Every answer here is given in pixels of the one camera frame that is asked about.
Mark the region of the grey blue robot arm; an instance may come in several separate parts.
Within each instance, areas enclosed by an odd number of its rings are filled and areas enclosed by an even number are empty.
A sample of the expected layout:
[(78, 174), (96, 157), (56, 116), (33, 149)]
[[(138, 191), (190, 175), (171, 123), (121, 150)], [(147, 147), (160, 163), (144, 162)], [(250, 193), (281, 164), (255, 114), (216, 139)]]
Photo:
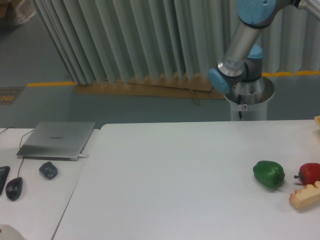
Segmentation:
[(249, 56), (262, 29), (268, 27), (276, 14), (292, 5), (320, 18), (318, 0), (238, 0), (236, 2), (239, 25), (231, 38), (224, 57), (216, 68), (209, 70), (208, 79), (212, 86), (227, 92), (234, 85), (244, 81), (248, 74), (246, 59)]

